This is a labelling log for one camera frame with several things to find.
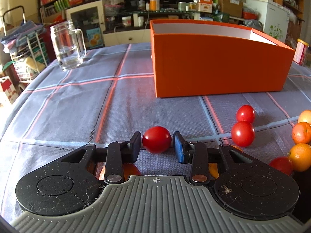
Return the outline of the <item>red yellow-lid canister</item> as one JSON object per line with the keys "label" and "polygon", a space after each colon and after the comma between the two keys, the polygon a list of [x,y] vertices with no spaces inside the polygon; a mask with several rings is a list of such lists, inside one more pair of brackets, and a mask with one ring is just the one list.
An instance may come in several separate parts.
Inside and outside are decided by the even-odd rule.
{"label": "red yellow-lid canister", "polygon": [[302,66],[304,63],[304,59],[308,50],[309,44],[302,39],[297,40],[297,45],[295,49],[295,54],[293,61],[298,65]]}

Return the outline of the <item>large orange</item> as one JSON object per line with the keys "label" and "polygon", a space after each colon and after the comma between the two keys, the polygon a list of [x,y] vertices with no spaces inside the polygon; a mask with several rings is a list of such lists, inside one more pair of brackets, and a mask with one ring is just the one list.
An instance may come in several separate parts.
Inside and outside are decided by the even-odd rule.
{"label": "large orange", "polygon": [[[132,175],[136,175],[136,176],[141,175],[139,169],[134,164],[124,163],[122,166],[123,166],[123,173],[124,173],[124,179],[125,180],[128,180],[129,177]],[[105,163],[103,164],[103,167],[102,167],[101,172],[99,174],[100,180],[104,180],[104,173],[105,173]]]}

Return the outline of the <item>small orange centre left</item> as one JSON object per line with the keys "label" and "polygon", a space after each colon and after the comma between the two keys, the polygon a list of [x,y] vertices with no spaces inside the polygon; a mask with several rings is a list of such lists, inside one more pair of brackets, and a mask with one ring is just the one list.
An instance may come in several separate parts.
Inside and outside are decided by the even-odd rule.
{"label": "small orange centre left", "polygon": [[310,124],[307,122],[297,123],[292,129],[292,139],[295,144],[308,144],[311,140]]}

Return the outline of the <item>glass mason jar mug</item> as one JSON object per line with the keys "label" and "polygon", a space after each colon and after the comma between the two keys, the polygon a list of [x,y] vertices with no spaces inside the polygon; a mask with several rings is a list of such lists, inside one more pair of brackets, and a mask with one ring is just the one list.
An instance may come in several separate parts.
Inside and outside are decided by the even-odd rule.
{"label": "glass mason jar mug", "polygon": [[75,28],[72,20],[52,26],[51,39],[61,70],[66,72],[83,63],[86,55],[83,32]]}

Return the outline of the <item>small orange top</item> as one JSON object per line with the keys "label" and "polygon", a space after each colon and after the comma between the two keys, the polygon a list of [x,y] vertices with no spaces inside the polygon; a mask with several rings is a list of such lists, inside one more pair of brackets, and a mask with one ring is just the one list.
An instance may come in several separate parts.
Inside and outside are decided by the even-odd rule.
{"label": "small orange top", "polygon": [[303,112],[301,112],[297,122],[306,122],[308,124],[311,124],[311,110],[304,110]]}

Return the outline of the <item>white glass-door cabinet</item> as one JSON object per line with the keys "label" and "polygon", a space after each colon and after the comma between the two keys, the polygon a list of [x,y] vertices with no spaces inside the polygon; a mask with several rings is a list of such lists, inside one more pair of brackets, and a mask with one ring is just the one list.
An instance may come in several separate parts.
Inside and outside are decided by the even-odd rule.
{"label": "white glass-door cabinet", "polygon": [[65,11],[66,19],[72,20],[75,28],[83,32],[87,50],[104,47],[104,4],[105,0],[94,0]]}

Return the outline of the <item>red cherry tomato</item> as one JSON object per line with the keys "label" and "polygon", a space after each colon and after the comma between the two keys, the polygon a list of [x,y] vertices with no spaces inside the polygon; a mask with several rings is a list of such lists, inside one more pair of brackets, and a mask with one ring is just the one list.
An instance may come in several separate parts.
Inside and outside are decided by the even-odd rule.
{"label": "red cherry tomato", "polygon": [[293,174],[293,164],[288,157],[277,157],[269,163],[270,167],[291,176]]}
{"label": "red cherry tomato", "polygon": [[170,148],[171,139],[171,135],[166,128],[154,126],[144,133],[142,144],[150,153],[160,154]]}
{"label": "red cherry tomato", "polygon": [[241,106],[236,113],[236,119],[238,122],[246,121],[252,124],[255,120],[253,107],[250,105]]}
{"label": "red cherry tomato", "polygon": [[251,123],[240,121],[232,127],[232,140],[240,147],[248,147],[255,139],[255,130]]}

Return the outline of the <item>brown cardboard box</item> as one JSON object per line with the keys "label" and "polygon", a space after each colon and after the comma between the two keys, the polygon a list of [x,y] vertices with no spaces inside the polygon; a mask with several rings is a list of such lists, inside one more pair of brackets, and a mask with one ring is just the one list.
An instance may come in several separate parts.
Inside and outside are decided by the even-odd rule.
{"label": "brown cardboard box", "polygon": [[243,1],[237,0],[218,0],[220,11],[230,16],[242,18]]}

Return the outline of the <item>orange white product box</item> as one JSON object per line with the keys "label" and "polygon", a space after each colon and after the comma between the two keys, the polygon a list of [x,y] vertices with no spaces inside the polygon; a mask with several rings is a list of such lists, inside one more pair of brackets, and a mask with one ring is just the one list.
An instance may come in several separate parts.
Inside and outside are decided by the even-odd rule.
{"label": "orange white product box", "polygon": [[204,13],[212,13],[213,1],[212,0],[198,0],[197,11]]}

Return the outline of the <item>white chest freezer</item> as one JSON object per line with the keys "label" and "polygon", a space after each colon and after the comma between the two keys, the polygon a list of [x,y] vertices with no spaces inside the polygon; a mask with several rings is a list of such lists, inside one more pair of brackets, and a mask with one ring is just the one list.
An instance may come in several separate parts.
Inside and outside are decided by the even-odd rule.
{"label": "white chest freezer", "polygon": [[271,0],[246,0],[246,4],[259,12],[258,20],[267,35],[285,42],[290,10]]}

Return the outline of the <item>small orange behind finger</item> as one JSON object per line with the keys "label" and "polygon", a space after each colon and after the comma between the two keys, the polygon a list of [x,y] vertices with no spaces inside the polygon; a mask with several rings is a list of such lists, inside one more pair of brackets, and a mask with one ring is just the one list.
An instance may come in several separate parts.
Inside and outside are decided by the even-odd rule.
{"label": "small orange behind finger", "polygon": [[292,162],[294,171],[306,171],[311,166],[310,145],[304,143],[294,145],[289,151],[288,158]]}

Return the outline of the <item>small orange far left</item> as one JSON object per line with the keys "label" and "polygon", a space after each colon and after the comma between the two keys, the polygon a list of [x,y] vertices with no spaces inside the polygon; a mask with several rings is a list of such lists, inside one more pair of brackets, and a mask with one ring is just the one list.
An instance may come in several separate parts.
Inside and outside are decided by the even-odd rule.
{"label": "small orange far left", "polygon": [[217,179],[219,177],[217,163],[209,163],[209,173],[215,179]]}

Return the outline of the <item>orange cardboard box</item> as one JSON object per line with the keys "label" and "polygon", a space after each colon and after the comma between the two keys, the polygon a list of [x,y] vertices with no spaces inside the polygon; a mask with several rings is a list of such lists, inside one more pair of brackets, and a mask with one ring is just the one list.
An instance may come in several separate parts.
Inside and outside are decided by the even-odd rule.
{"label": "orange cardboard box", "polygon": [[190,19],[152,20],[156,97],[280,91],[294,50],[245,26]]}

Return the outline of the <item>blue plaid tablecloth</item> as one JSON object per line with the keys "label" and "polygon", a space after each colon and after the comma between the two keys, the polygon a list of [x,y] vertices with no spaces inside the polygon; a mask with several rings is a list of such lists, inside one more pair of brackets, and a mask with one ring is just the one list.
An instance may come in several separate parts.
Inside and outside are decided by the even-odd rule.
{"label": "blue plaid tablecloth", "polygon": [[90,50],[67,72],[52,62],[1,111],[1,216],[21,214],[15,187],[25,174],[88,143],[105,147],[162,126],[211,148],[230,144],[242,105],[256,113],[245,152],[265,163],[287,155],[292,127],[310,109],[310,68],[292,64],[279,92],[157,98],[148,43]]}

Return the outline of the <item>white TV stand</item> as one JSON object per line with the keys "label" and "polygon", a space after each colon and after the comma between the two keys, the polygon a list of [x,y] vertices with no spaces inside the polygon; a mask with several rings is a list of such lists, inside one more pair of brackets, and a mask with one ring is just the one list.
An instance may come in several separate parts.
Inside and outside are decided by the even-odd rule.
{"label": "white TV stand", "polygon": [[243,24],[244,19],[227,13],[204,13],[197,10],[138,10],[120,12],[114,18],[106,19],[106,29],[102,32],[104,46],[118,44],[135,44],[150,41],[150,21],[156,19],[194,19],[203,21],[217,21],[232,24]]}

